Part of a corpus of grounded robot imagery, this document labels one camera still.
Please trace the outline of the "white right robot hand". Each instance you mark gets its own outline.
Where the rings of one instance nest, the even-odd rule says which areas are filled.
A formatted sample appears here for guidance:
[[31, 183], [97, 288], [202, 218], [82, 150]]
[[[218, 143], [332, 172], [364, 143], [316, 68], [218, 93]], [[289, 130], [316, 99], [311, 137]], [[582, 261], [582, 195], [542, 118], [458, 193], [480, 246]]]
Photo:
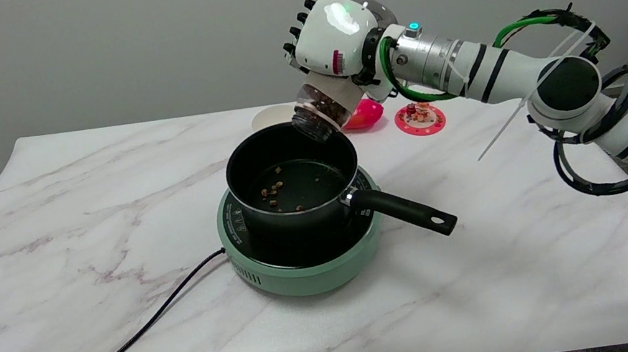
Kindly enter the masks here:
[[375, 0], [305, 0], [303, 6], [299, 24], [289, 29], [293, 41], [283, 46], [291, 67], [348, 79], [377, 102], [396, 95], [378, 55], [382, 39], [404, 31], [388, 7]]

